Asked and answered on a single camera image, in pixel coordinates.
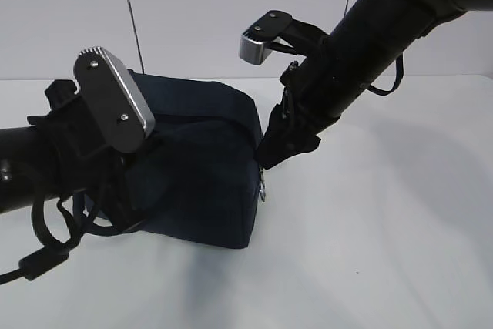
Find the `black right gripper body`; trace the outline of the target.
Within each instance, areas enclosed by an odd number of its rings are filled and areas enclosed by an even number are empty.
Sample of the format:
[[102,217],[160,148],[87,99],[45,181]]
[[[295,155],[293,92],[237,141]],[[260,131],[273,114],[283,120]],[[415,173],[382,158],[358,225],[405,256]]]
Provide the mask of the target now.
[[299,62],[292,61],[280,77],[283,85],[281,119],[284,124],[281,140],[287,152],[313,152],[321,142],[318,135],[337,123],[341,115],[330,117],[303,101],[295,89],[298,71]]

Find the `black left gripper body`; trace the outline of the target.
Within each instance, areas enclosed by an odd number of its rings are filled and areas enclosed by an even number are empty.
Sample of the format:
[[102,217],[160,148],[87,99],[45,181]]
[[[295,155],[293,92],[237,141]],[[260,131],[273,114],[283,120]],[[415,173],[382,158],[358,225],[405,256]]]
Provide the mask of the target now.
[[73,196],[108,218],[114,229],[135,229],[146,214],[131,204],[125,171],[133,154],[121,153],[104,140],[82,97],[79,84],[57,79],[45,90],[50,105],[46,116],[31,116],[29,123],[49,146],[52,162],[40,166],[35,188],[32,222],[42,227],[44,202],[50,197]]

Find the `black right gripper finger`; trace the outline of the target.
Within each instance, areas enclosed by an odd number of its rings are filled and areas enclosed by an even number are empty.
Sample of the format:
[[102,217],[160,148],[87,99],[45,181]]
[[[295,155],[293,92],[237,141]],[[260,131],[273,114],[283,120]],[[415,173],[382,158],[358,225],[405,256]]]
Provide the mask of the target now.
[[269,170],[302,153],[303,137],[281,104],[274,106],[267,130],[257,147],[257,162]]

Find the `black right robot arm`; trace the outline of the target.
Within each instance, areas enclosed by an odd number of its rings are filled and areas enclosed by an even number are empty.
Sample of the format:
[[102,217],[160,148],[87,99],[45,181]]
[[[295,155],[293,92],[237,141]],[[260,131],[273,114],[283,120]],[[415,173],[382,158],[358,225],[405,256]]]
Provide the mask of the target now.
[[357,0],[331,33],[285,12],[265,14],[248,29],[260,42],[283,39],[304,61],[280,81],[287,91],[270,114],[257,148],[266,169],[314,151],[319,133],[416,39],[469,11],[489,11],[492,0]]

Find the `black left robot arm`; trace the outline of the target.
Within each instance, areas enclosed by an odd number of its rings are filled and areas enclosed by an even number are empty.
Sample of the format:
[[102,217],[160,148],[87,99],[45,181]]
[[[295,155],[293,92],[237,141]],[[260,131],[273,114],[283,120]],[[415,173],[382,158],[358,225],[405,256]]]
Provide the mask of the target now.
[[139,107],[116,82],[57,79],[45,96],[45,115],[1,131],[1,211],[30,206],[42,223],[46,200],[77,196],[91,199],[119,232],[143,222],[125,177],[149,128]]

